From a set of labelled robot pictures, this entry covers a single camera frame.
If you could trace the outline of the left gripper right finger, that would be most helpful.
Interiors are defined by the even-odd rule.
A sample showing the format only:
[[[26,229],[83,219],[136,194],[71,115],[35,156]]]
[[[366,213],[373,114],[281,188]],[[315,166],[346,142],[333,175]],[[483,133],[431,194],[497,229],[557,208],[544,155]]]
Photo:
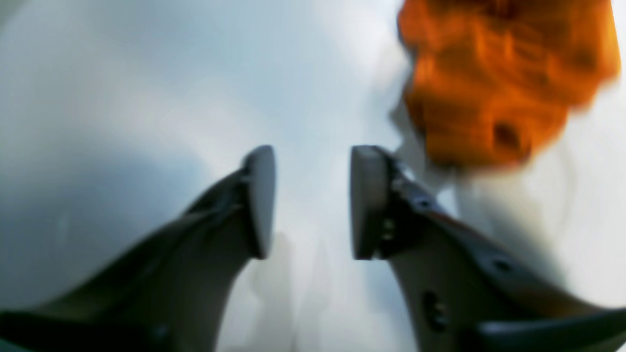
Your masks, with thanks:
[[[421,352],[616,352],[626,313],[575,298],[451,218],[374,145],[351,148],[355,259],[382,259]]]

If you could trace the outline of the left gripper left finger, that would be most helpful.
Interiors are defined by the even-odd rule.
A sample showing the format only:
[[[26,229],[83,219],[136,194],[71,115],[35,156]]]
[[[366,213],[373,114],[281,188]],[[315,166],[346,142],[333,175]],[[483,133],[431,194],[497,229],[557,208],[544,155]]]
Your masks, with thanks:
[[[1,314],[27,352],[213,352],[233,285],[273,245],[276,160],[262,145],[188,209],[76,289]]]

